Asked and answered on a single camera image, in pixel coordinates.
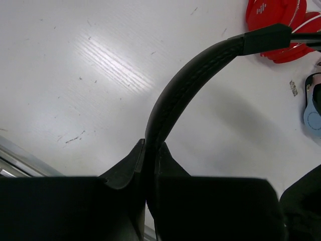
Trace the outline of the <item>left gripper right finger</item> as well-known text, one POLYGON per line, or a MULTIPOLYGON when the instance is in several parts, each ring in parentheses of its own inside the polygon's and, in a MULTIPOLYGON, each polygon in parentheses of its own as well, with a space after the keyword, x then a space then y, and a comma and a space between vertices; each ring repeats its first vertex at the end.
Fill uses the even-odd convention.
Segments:
POLYGON ((163 145, 150 201, 158 240, 285 240, 283 215, 267 180, 189 175, 163 145))

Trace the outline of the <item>black headset with microphone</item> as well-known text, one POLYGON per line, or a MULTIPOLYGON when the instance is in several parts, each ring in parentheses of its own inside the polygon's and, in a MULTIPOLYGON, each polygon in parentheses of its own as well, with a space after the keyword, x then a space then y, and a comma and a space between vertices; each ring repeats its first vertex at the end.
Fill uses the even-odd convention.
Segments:
MULTIPOLYGON (((256 30, 219 42, 194 57, 168 83, 150 114, 146 131, 145 161, 148 175, 147 205, 153 198, 156 156, 180 115, 197 92, 237 56, 277 49, 274 31, 256 30)), ((290 34, 290 42, 302 42, 320 50, 320 34, 290 34)), ((286 230, 285 240, 320 240, 320 167, 316 167, 283 193, 278 202, 286 230)))

